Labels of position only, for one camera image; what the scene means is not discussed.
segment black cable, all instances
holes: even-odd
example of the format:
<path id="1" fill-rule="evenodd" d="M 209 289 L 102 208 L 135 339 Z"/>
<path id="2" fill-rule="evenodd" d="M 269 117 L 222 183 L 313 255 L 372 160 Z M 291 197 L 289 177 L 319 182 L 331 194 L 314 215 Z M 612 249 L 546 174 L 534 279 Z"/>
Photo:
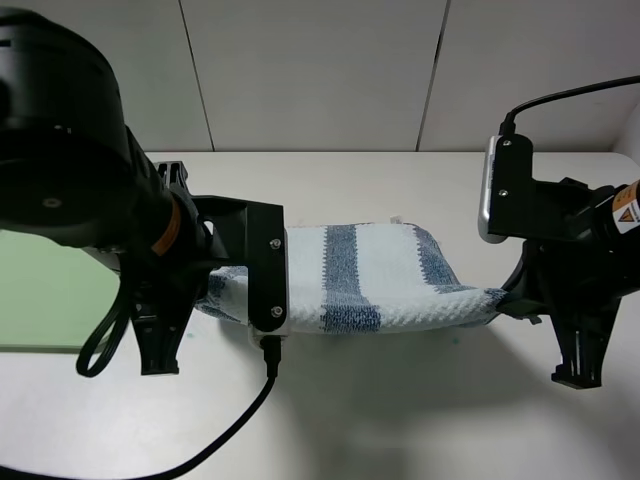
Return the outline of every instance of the black cable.
<path id="1" fill-rule="evenodd" d="M 577 95 L 583 95 L 585 93 L 599 92 L 600 90 L 608 90 L 609 88 L 624 87 L 626 85 L 633 85 L 640 83 L 640 75 L 634 75 L 633 77 L 618 78 L 617 80 L 609 80 L 607 82 L 594 83 L 593 85 L 586 85 L 584 87 L 574 88 L 572 90 L 565 90 L 564 92 L 552 93 L 551 95 L 545 95 L 544 97 L 530 100 L 516 108 L 511 110 L 504 118 L 504 121 L 500 124 L 500 135 L 511 135 L 515 133 L 516 115 L 528 110 L 532 107 L 537 107 L 544 103 L 554 102 L 556 100 L 562 100 L 563 98 L 575 97 Z"/>
<path id="2" fill-rule="evenodd" d="M 126 264 L 121 265 L 120 287 L 116 299 L 111 305 L 109 312 L 104 319 L 98 324 L 95 330 L 89 335 L 87 341 L 82 346 L 78 360 L 76 360 L 76 372 L 83 377 L 95 377 L 99 375 L 113 358 L 116 353 L 120 341 L 127 331 L 131 308 L 131 299 L 133 297 L 133 285 L 129 280 Z M 89 366 L 91 357 L 96 352 L 102 339 L 112 328 L 109 337 L 104 345 L 102 353 L 92 366 Z"/>
<path id="3" fill-rule="evenodd" d="M 262 388 L 253 403 L 247 410 L 231 425 L 222 435 L 215 439 L 209 446 L 198 453 L 195 457 L 184 462 L 182 465 L 167 470 L 162 473 L 147 475 L 146 477 L 137 477 L 129 480 L 173 480 L 178 478 L 204 462 L 220 447 L 227 443 L 238 431 L 253 417 L 253 415 L 262 406 L 266 398 L 271 393 L 276 377 L 278 376 L 278 364 L 281 357 L 282 339 L 277 336 L 267 336 L 262 339 L 260 345 L 264 350 L 264 360 L 267 364 L 267 383 Z M 14 470 L 0 466 L 0 478 L 3 480 L 77 480 L 72 478 L 54 477 L 50 475 L 41 475 L 38 473 L 30 473 Z"/>

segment table surface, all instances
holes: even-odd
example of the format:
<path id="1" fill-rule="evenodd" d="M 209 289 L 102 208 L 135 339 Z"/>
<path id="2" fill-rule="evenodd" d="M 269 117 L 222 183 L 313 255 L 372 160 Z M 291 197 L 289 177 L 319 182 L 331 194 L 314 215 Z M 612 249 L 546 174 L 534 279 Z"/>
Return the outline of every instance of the table surface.
<path id="1" fill-rule="evenodd" d="M 432 232 L 462 282 L 495 287 L 520 241 L 476 233 L 482 154 L 163 153 L 194 194 L 285 205 L 288 225 L 388 222 Z M 631 183 L 616 154 L 540 154 L 534 174 Z M 551 383 L 559 359 L 545 319 L 381 336 L 294 335 L 254 419 L 188 479 L 632 479 L 640 469 L 640 296 L 623 303 L 604 387 Z M 246 330 L 194 313 L 181 373 L 140 377 L 131 331 L 99 377 L 69 355 L 0 354 L 0 464 L 79 478 L 127 478 L 190 458 L 264 382 Z"/>

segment warning label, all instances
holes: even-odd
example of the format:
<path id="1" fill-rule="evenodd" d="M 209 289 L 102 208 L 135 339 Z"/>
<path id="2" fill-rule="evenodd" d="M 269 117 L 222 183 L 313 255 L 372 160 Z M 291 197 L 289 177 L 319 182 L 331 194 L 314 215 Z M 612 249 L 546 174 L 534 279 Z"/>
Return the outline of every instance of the warning label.
<path id="1" fill-rule="evenodd" d="M 627 233 L 640 226 L 640 205 L 638 204 L 637 191 L 638 182 L 635 182 L 620 190 L 613 199 L 613 221 L 620 233 Z"/>
<path id="2" fill-rule="evenodd" d="M 622 216 L 620 217 L 619 222 L 633 222 L 633 216 L 631 215 L 631 209 L 627 208 Z"/>

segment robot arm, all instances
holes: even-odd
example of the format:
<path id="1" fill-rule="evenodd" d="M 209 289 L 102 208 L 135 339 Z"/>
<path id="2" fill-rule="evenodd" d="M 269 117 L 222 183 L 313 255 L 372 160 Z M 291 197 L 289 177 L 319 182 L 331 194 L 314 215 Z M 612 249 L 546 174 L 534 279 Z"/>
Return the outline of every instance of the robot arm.
<path id="1" fill-rule="evenodd" d="M 542 97 L 514 109 L 485 156 L 478 215 L 489 243 L 525 239 L 498 310 L 549 315 L 562 353 L 551 376 L 573 388 L 601 386 L 602 363 L 623 296 L 640 289 L 640 183 L 595 190 L 576 180 L 532 177 L 533 144 L 515 133 L 520 111 L 583 93 L 640 83 L 628 77 Z"/>
<path id="2" fill-rule="evenodd" d="M 150 163 L 125 126 L 100 52 L 26 10 L 0 9 L 0 142 L 0 228 L 82 248 L 120 276 L 111 311 L 80 354 L 80 374 L 106 367 L 129 319 L 142 374 L 178 373 L 194 303 L 209 272 L 225 265 L 249 269 L 253 327 L 266 334 L 284 325 L 282 207 L 191 195 L 184 166 Z"/>

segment white towel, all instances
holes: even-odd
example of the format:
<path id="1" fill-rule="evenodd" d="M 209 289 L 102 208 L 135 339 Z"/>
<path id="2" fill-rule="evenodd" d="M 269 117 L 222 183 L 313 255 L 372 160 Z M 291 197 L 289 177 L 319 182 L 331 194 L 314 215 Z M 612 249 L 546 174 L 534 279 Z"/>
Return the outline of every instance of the white towel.
<path id="1" fill-rule="evenodd" d="M 293 331 L 386 333 L 483 325 L 506 292 L 461 285 L 434 238 L 409 224 L 291 228 L 289 319 Z M 211 273 L 196 305 L 247 324 L 247 269 Z"/>

